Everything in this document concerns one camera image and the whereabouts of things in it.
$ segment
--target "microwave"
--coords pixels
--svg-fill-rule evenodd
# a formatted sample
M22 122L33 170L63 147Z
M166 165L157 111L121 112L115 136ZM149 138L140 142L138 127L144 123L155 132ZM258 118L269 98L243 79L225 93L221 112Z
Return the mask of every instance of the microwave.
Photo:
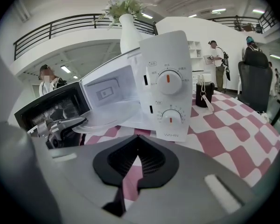
M39 97L15 116L26 130L53 112L55 120L85 117L72 129L76 133L121 125L154 130L157 138L183 142L190 122L192 85L188 41L183 31L174 31L140 41L139 48Z

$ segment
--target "brand logo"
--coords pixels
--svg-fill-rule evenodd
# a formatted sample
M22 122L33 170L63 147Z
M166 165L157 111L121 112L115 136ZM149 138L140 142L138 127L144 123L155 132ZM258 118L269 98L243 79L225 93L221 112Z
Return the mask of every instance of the brand logo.
M165 136L178 137L178 134L164 133Z

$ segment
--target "checkered tablecloth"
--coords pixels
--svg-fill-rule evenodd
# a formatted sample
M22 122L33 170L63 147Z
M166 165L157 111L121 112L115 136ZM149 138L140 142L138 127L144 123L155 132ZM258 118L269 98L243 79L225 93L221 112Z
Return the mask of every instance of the checkered tablecloth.
M251 187L264 175L280 149L280 135L257 112L228 95L215 91L214 113L195 104L193 94L191 120L186 142L176 142L199 150L244 179ZM86 135L86 144L118 137L143 134L156 137L155 131L116 126ZM142 178L139 158L124 178L126 207L138 197L137 181Z

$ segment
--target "microwave control panel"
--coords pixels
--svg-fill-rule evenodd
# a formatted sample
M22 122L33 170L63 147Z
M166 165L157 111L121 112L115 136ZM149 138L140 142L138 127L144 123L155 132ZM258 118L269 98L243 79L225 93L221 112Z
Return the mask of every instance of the microwave control panel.
M192 107L192 67L186 34L174 31L140 41L151 85L157 138L184 142Z

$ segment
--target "white vase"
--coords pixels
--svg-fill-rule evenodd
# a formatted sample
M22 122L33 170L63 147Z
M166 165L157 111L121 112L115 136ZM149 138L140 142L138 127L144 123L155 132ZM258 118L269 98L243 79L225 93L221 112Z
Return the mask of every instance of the white vase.
M126 53L130 50L138 48L139 41L142 40L142 36L133 23L133 16L130 14L123 14L119 18L122 26L121 39L120 39L120 51Z

